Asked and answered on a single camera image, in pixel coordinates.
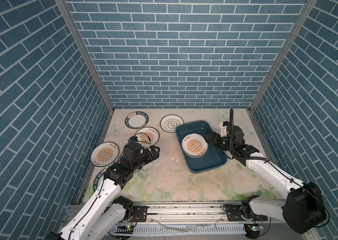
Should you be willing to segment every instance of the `table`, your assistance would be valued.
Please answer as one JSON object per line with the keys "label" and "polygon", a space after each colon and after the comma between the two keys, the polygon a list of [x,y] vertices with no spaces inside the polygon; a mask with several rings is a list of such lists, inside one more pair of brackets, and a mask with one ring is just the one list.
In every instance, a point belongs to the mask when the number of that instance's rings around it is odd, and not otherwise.
{"label": "table", "polygon": [[[125,125],[126,116],[135,111],[147,113],[149,121],[146,126],[158,130],[160,139],[156,146],[161,148],[161,152],[157,160],[134,174],[119,195],[134,202],[242,200],[253,194],[266,199],[282,199],[271,184],[236,160],[228,159],[225,165],[207,172],[191,173],[176,134],[165,132],[160,127],[163,117],[176,114],[185,123],[204,120],[213,131],[220,132],[219,123],[229,121],[229,109],[116,109],[105,142],[116,143],[120,152],[137,131]],[[243,130],[246,144],[253,145],[265,155],[246,109],[234,109],[234,125]],[[93,181],[103,169],[95,167],[84,202],[93,195]]]}

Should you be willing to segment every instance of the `brick wallpaper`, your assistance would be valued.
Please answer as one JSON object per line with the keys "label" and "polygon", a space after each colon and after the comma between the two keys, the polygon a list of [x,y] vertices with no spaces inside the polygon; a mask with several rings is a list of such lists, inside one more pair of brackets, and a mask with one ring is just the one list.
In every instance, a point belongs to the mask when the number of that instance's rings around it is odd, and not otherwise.
{"label": "brick wallpaper", "polygon": [[255,116],[278,165],[317,183],[338,240],[338,1],[319,0]]}
{"label": "brick wallpaper", "polygon": [[247,108],[305,0],[68,0],[115,108]]}
{"label": "brick wallpaper", "polygon": [[0,240],[43,239],[108,110],[53,0],[0,0]]}

